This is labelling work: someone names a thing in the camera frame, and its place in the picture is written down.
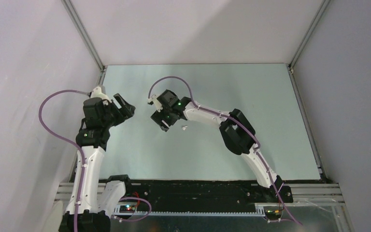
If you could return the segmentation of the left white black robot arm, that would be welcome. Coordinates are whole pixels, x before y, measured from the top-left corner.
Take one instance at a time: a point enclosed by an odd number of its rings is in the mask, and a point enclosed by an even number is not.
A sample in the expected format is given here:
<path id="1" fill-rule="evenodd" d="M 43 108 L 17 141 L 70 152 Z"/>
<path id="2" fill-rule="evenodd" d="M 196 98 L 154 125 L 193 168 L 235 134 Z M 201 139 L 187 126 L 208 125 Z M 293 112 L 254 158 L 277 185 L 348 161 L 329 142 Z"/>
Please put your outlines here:
<path id="1" fill-rule="evenodd" d="M 72 194 L 59 226 L 60 232 L 108 232 L 119 200 L 128 201 L 133 187 L 108 180 L 98 194 L 100 168 L 110 138 L 110 128 L 134 116 L 135 106 L 118 93 L 113 99 L 92 93 L 83 103 L 84 118 L 75 141 L 79 149 Z"/>

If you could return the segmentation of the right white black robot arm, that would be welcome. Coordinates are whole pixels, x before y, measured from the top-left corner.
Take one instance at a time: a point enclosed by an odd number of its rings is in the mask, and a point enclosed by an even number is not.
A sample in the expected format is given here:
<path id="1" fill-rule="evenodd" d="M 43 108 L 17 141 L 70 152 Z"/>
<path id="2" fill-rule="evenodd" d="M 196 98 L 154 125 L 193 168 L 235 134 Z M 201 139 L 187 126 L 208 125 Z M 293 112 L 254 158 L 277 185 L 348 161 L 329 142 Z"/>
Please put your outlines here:
<path id="1" fill-rule="evenodd" d="M 163 131 L 168 131 L 180 119 L 219 129 L 226 148 L 231 153 L 241 156 L 255 174 L 258 184 L 263 187 L 261 190 L 263 199 L 274 202 L 281 196 L 283 181 L 262 155 L 256 131 L 242 111 L 212 109 L 191 97 L 179 99 L 168 89 L 160 95 L 150 95 L 147 103 L 156 108 L 151 118 Z"/>

